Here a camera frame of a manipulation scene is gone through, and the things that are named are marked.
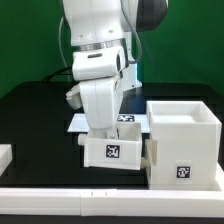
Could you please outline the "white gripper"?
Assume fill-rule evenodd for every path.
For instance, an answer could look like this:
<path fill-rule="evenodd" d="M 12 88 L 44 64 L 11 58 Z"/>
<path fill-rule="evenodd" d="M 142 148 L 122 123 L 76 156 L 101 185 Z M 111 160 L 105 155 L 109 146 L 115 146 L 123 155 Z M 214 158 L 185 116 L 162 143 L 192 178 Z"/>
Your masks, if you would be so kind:
<path fill-rule="evenodd" d="M 123 100 L 120 78 L 115 76 L 81 81 L 79 87 L 89 127 L 107 130 L 109 139 L 117 139 L 118 129 L 114 127 Z"/>

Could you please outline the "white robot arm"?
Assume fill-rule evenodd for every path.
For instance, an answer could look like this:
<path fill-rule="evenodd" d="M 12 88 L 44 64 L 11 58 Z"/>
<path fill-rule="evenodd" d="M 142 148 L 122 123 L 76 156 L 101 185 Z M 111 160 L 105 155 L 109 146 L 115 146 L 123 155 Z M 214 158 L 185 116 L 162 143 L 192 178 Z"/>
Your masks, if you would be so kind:
<path fill-rule="evenodd" d="M 116 139 L 128 59 L 127 32 L 137 36 L 159 26 L 168 0 L 62 0 L 74 48 L 72 72 L 79 82 L 67 93 L 83 107 L 90 130 Z"/>

